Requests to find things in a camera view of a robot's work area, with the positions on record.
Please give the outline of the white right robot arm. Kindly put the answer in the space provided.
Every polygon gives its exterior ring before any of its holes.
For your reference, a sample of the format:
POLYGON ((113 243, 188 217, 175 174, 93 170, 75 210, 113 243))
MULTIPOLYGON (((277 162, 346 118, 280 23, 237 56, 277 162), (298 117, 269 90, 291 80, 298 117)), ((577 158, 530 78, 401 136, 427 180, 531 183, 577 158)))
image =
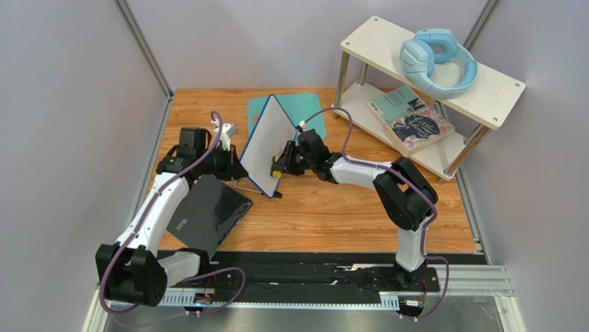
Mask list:
POLYGON ((289 140, 272 158, 271 175, 300 176, 312 171, 319 180, 374 190, 386 214, 398 227, 395 279, 404 287, 418 282, 427 262, 425 230, 437 215, 438 195, 417 167, 405 157, 393 162, 372 162, 331 152, 315 130, 289 140))

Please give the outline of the blue-framed whiteboard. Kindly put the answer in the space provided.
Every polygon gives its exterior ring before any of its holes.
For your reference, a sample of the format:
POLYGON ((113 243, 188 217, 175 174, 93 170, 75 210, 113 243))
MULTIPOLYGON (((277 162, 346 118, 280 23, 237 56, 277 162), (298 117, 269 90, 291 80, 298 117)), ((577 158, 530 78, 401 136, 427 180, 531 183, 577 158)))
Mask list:
POLYGON ((271 94, 259 114, 240 157, 250 182, 268 198, 273 198, 279 179, 272 175, 275 156, 280 156, 286 143, 296 136, 295 125, 276 95, 271 94))

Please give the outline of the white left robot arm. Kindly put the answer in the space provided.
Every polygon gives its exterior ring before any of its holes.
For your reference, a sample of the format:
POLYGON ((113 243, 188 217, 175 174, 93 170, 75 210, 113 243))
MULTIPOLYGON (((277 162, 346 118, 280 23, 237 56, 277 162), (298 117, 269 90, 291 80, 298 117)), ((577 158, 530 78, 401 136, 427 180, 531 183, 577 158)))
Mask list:
POLYGON ((107 313, 118 315, 109 300, 129 304, 121 314, 157 306, 168 288, 196 277, 205 266, 204 250, 183 248, 158 259, 158 249, 174 212, 201 176, 232 181, 248 175, 231 143, 236 132, 233 123, 218 124, 213 131, 180 130, 179 143, 158 163, 150 192, 130 225, 95 253, 99 299, 107 313))

